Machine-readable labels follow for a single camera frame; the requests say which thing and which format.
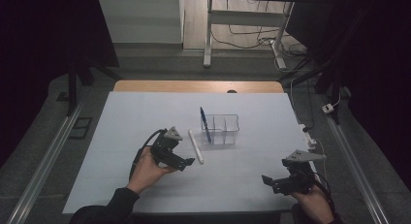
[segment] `aluminum rail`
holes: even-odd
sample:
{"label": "aluminum rail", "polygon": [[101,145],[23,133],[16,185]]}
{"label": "aluminum rail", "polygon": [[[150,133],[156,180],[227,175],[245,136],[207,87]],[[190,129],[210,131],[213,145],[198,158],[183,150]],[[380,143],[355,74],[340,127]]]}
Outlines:
{"label": "aluminum rail", "polygon": [[364,171],[357,160],[357,157],[352,150],[350,144],[345,137],[344,132],[342,131],[339,125],[336,125],[330,115],[327,115],[327,121],[332,129],[332,133],[335,136],[335,139],[338,142],[338,145],[341,149],[341,153],[347,162],[348,168],[351,171],[351,174],[354,177],[354,180],[357,183],[357,186],[360,192],[363,194],[365,203],[368,206],[369,212],[374,219],[374,222],[377,224],[389,224],[389,220],[375,195],[374,189],[369,184],[368,180],[365,177]]}
{"label": "aluminum rail", "polygon": [[73,128],[79,113],[84,106],[85,100],[91,90],[90,87],[84,87],[79,95],[79,104],[76,106],[71,116],[67,116],[63,123],[61,124],[57,134],[54,136],[51,144],[48,147],[48,150],[37,167],[36,172],[31,177],[29,183],[27,184],[23,194],[21,195],[18,203],[13,210],[8,224],[22,224],[25,222],[28,214],[30,213],[31,208],[36,202],[37,197],[40,194],[40,191],[45,184],[47,177],[60,154],[61,148],[66,142],[71,129]]}

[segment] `clear plastic container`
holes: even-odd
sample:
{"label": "clear plastic container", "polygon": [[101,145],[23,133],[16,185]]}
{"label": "clear plastic container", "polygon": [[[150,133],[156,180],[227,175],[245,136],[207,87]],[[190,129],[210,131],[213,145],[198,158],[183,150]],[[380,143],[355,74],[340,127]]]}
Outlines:
{"label": "clear plastic container", "polygon": [[236,114],[207,114],[205,116],[207,129],[202,123],[202,144],[236,144],[239,131],[238,115]]}

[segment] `hand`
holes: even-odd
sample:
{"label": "hand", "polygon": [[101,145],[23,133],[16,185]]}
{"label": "hand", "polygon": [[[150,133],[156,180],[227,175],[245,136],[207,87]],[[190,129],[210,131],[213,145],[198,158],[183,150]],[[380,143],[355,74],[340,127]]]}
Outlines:
{"label": "hand", "polygon": [[314,185],[308,194],[292,193],[302,210],[316,223],[331,223],[334,220],[326,195]]}
{"label": "hand", "polygon": [[146,146],[126,187],[140,194],[145,188],[157,182],[163,175],[175,171],[176,169],[169,166],[164,168],[158,167],[151,155],[150,147]]}

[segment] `blue marker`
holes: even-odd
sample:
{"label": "blue marker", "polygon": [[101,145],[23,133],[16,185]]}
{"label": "blue marker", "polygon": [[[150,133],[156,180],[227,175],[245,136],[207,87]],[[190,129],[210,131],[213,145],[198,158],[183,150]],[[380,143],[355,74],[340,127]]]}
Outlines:
{"label": "blue marker", "polygon": [[205,112],[203,111],[202,107],[200,107],[200,113],[202,114],[202,120],[203,120],[203,124],[205,126],[206,137],[208,139],[208,142],[211,143],[211,136],[209,135],[208,126],[206,124],[206,115],[205,115]]}

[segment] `gray floor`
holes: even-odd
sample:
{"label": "gray floor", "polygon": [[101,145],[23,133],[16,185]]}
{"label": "gray floor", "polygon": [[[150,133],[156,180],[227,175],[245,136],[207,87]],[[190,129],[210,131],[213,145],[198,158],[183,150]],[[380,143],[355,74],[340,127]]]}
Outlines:
{"label": "gray floor", "polygon": [[[211,68],[204,69],[202,54],[198,52],[175,48],[121,48],[120,51],[124,52],[119,53],[120,69],[114,70],[127,80],[276,80],[283,75],[273,66],[273,56],[270,52],[215,51]],[[290,58],[286,62],[292,68],[298,63],[298,59]],[[61,212],[107,96],[114,85],[114,81],[106,75],[96,70],[93,70],[93,74],[96,81],[79,115],[92,118],[90,129],[84,139],[68,139],[65,142],[26,223],[68,223],[70,220],[70,216],[62,215]],[[313,92],[312,85],[315,80],[316,78],[310,80],[309,84],[304,82],[293,87],[292,97],[300,122],[306,126],[313,126],[309,133],[312,138],[321,141],[328,156],[325,168],[322,163],[316,164],[316,168],[323,175],[325,169],[327,170],[336,209],[347,223],[374,223],[341,155],[326,117],[321,113],[321,106],[328,98]],[[66,92],[67,88],[66,77],[58,78],[50,84],[48,98],[42,110],[15,153],[0,170],[0,223],[6,223],[8,220],[65,117],[67,102],[59,102],[56,99],[61,92]],[[343,94],[339,115],[341,127],[354,148],[390,223],[409,223],[410,191],[396,175],[378,146],[350,114],[347,109],[348,99]],[[72,131],[71,135],[78,137],[81,133]],[[321,153],[321,147],[319,146],[316,151]],[[293,223],[290,213],[282,215],[281,223]]]}

